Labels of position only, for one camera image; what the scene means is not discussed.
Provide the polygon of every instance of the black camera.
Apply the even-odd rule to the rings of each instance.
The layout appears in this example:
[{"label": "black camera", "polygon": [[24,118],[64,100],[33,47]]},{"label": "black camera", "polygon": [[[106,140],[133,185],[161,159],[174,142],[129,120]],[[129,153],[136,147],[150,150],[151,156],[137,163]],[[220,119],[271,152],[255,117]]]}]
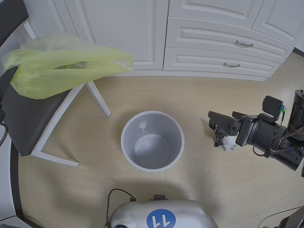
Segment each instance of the black camera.
[{"label": "black camera", "polygon": [[[296,90],[288,126],[282,126],[285,115],[283,101],[266,96],[263,101],[263,111],[259,115],[246,115],[232,112],[226,116],[209,111],[209,123],[215,124],[215,133],[221,131],[221,136],[236,136],[239,146],[250,144],[264,152],[257,154],[266,158],[274,158],[292,170],[300,165],[304,155],[304,92]],[[281,124],[276,123],[282,115]]]}]

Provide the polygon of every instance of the white plastic wrapper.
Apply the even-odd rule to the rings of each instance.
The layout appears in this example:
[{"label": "white plastic wrapper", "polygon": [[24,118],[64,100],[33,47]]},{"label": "white plastic wrapper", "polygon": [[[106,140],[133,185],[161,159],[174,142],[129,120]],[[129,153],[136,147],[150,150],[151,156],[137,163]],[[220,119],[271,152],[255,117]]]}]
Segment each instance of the white plastic wrapper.
[{"label": "white plastic wrapper", "polygon": [[224,137],[222,142],[223,142],[223,147],[226,151],[232,151],[235,150],[239,145],[235,143],[235,140],[237,139],[236,136],[227,136]]}]

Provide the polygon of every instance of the white robot body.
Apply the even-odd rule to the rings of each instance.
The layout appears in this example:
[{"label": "white robot body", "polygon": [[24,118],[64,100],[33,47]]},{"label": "white robot body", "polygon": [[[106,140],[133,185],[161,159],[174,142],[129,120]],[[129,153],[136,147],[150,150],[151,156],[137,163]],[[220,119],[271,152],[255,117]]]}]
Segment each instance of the white robot body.
[{"label": "white robot body", "polygon": [[208,211],[196,201],[158,200],[129,202],[113,213],[112,228],[218,228]]}]

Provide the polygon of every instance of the blue circle sticker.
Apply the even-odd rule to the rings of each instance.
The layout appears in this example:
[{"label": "blue circle sticker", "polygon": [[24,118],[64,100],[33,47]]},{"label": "blue circle sticker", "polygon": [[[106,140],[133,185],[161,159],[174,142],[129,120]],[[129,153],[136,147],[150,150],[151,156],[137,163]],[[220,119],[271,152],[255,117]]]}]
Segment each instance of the blue circle sticker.
[{"label": "blue circle sticker", "polygon": [[175,215],[167,209],[156,209],[147,217],[149,228],[173,228],[175,223]]}]

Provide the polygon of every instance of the wooden floor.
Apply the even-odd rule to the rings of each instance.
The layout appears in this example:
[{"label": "wooden floor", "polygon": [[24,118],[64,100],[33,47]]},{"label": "wooden floor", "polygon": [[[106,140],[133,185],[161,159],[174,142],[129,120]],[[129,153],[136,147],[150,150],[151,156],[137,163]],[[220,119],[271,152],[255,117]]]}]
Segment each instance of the wooden floor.
[{"label": "wooden floor", "polygon": [[[122,188],[138,201],[165,194],[196,200],[220,228],[257,227],[273,213],[304,205],[302,164],[296,172],[258,157],[251,146],[232,152],[215,148],[208,111],[231,115],[262,112],[266,95],[286,105],[289,119],[296,89],[304,88],[304,58],[292,53],[265,82],[198,77],[110,77],[95,81],[112,115],[106,117],[86,87],[69,106],[43,151],[77,160],[71,167],[33,156],[19,158],[25,215],[44,228],[96,228],[105,223],[106,199]],[[157,110],[175,118],[185,136],[184,152],[171,168],[147,173],[127,162],[120,148],[124,125],[134,115]],[[129,197],[111,196],[110,213]],[[291,212],[265,220],[274,227]]]}]

